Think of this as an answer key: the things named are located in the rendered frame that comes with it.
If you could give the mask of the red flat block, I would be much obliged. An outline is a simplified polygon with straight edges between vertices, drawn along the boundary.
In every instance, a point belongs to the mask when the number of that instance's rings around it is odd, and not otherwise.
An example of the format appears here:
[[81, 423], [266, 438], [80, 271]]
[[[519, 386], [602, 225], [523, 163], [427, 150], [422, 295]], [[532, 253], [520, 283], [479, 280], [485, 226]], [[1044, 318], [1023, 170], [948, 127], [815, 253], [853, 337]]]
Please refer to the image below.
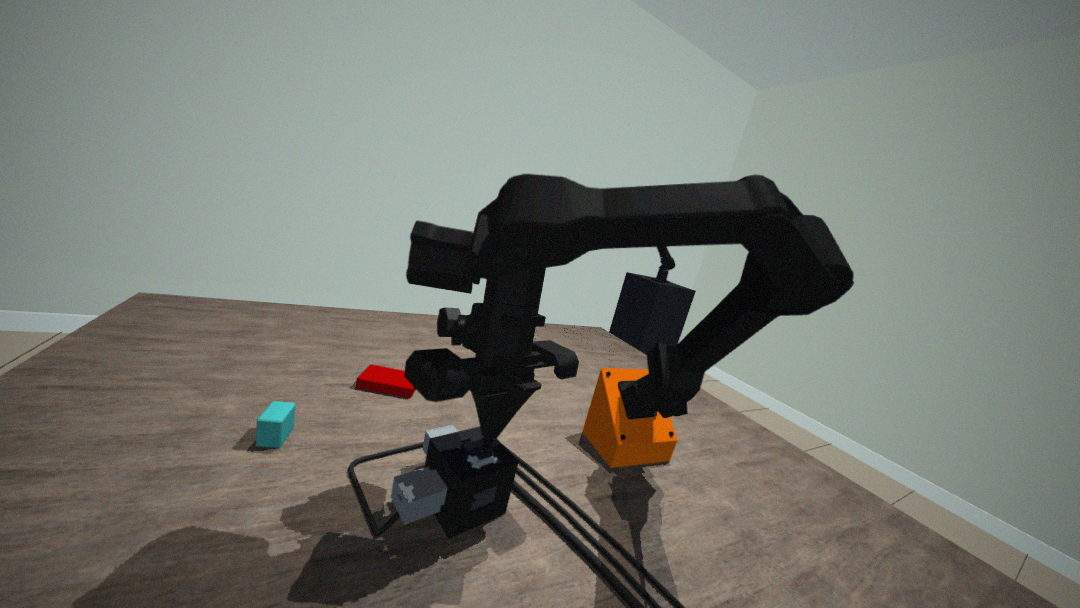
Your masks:
[[356, 381], [356, 388], [411, 398], [416, 388], [405, 378], [405, 371], [370, 364]]

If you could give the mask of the teal rectangular block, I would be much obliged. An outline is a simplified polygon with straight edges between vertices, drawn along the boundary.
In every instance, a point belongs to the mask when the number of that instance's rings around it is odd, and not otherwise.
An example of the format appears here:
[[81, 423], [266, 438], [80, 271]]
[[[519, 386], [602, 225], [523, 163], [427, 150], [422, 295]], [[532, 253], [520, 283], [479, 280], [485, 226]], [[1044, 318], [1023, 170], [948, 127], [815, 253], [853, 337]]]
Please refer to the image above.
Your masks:
[[280, 448], [295, 422], [296, 403], [273, 401], [257, 419], [256, 445]]

